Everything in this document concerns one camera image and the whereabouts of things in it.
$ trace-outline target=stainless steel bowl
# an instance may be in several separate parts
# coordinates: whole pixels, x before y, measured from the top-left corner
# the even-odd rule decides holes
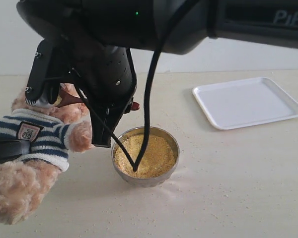
[[[123,143],[125,140],[127,140],[128,138],[135,136],[135,135],[140,135],[144,133],[144,127],[136,127],[133,128],[131,130],[126,131],[125,133],[123,133],[118,139]],[[175,158],[175,164],[174,166],[167,171],[166,173],[158,176],[158,177],[154,177],[154,178],[134,178],[132,176],[129,176],[125,173],[123,173],[116,165],[115,162],[115,154],[117,149],[119,148],[119,145],[115,142],[113,145],[113,149],[112,149],[112,161],[113,161],[113,165],[115,170],[117,171],[117,173],[120,175],[120,177],[126,181],[127,183],[136,186],[136,187],[155,187],[163,182],[165,182],[167,179],[169,179],[172,175],[172,173],[175,171],[176,167],[178,166],[179,163],[179,154],[180,154],[180,149],[179,149],[179,145],[177,143],[177,141],[175,140],[175,138],[168,133],[165,130],[162,130],[160,128],[157,127],[150,127],[150,134],[151,135],[156,135],[156,136],[160,136],[163,137],[170,145],[173,154],[174,154],[174,158]]]

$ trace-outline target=navy and white striped sweater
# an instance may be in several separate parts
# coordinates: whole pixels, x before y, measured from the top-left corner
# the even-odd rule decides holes
[[[11,116],[0,118],[0,138],[27,139],[31,141],[31,154],[18,161],[41,159],[59,167],[63,172],[69,167],[69,135],[76,124],[27,109],[17,109]]]

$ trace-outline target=golden granules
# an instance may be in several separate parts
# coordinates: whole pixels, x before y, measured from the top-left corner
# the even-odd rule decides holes
[[[143,139],[144,135],[135,135],[123,142],[133,161],[136,161]],[[158,177],[169,171],[175,162],[172,149],[168,142],[164,138],[155,135],[149,136],[146,152],[136,172],[133,171],[133,167],[120,147],[115,154],[117,167],[123,173],[140,179]]]

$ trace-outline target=table surface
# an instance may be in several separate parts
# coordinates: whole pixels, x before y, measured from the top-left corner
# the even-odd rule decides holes
[[[115,172],[110,149],[70,156],[37,212],[0,238],[298,238],[298,119],[218,131],[192,95],[199,85],[266,76],[298,101],[298,70],[157,74],[151,121],[181,147],[161,186],[134,188]],[[135,101],[142,102],[146,75]],[[0,116],[26,82],[0,77]],[[143,125],[125,115],[115,133]]]

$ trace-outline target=white plastic tray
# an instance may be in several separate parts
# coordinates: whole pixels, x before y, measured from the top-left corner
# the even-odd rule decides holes
[[[265,77],[199,86],[193,95],[220,130],[298,118],[298,102]]]

